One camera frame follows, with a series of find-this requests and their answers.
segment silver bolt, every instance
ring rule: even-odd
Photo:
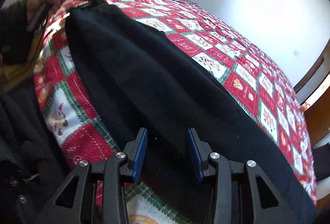
[[[118,159],[125,158],[125,156],[126,156],[126,154],[125,154],[124,152],[118,152],[118,153],[116,154],[116,157],[117,157]]]
[[[19,195],[19,201],[20,201],[22,204],[25,204],[25,203],[26,203],[26,198],[25,198],[25,196],[23,196],[23,195]]]
[[[210,156],[211,156],[212,159],[219,159],[220,158],[220,154],[217,153],[217,152],[212,152],[210,154]]]
[[[85,166],[88,165],[88,161],[87,161],[87,160],[82,160],[82,161],[79,162],[79,165],[80,165],[81,167],[85,167]]]
[[[248,160],[248,161],[247,161],[247,165],[250,166],[250,167],[255,167],[257,164],[256,164],[255,161]]]

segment bedspread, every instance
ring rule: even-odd
[[[313,157],[303,112],[288,79],[269,56],[201,7],[176,0],[106,1],[136,21],[165,32],[207,69],[279,147],[316,203]],[[49,19],[34,69],[40,109],[71,166],[83,159],[103,161],[118,151],[87,96],[67,45],[67,9],[82,3],[66,0]],[[143,223],[142,216],[148,215],[158,222],[189,223],[142,182],[126,189],[126,197],[132,222]]]

